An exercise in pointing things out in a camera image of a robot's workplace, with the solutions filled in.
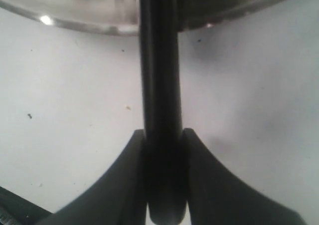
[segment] white surface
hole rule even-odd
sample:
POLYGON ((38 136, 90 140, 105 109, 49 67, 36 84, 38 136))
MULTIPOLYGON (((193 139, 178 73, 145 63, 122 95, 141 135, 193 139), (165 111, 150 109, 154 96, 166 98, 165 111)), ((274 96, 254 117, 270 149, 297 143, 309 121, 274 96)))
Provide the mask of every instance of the white surface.
MULTIPOLYGON (((318 224, 319 0, 181 34, 180 63, 185 127, 234 174, 318 224)), ((137 38, 0 10, 0 118, 0 185, 58 210, 143 126, 137 38)))

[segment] white wall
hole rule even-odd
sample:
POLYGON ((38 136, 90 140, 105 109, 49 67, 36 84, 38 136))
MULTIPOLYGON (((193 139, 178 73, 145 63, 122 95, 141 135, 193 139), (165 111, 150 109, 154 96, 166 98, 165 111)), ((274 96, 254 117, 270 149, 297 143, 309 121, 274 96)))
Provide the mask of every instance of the white wall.
MULTIPOLYGON (((318 224, 319 0, 179 38, 184 125, 234 174, 318 224)), ((54 212, 142 126, 136 37, 0 10, 0 186, 54 212)))

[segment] white background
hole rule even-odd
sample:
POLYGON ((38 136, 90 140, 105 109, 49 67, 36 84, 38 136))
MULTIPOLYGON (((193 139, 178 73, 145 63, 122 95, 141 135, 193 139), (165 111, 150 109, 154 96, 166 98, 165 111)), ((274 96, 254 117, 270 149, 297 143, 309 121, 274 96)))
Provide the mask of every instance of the white background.
MULTIPOLYGON (((183 33, 179 44, 184 126, 238 177, 318 224, 319 0, 183 33)), ((136 37, 0 10, 0 186, 55 212, 142 126, 136 37)))

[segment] black holder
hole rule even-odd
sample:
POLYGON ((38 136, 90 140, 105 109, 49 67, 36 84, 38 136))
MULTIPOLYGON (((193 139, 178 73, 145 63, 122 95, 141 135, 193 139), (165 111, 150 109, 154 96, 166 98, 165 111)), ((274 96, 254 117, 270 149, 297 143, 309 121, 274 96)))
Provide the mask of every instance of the black holder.
POLYGON ((229 172, 191 129, 182 129, 177 0, 140 0, 144 130, 110 169, 55 214, 0 190, 0 206, 24 225, 305 225, 294 211, 229 172))

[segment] metal bowl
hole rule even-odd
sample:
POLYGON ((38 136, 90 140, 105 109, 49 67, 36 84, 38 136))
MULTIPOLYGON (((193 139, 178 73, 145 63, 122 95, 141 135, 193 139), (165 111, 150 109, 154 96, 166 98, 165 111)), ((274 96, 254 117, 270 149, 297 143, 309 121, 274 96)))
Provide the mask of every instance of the metal bowl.
MULTIPOLYGON (((255 12, 282 0, 178 0, 180 31, 210 27, 255 12)), ((138 0, 0 0, 0 6, 22 16, 75 30, 134 35, 138 33, 138 0)))

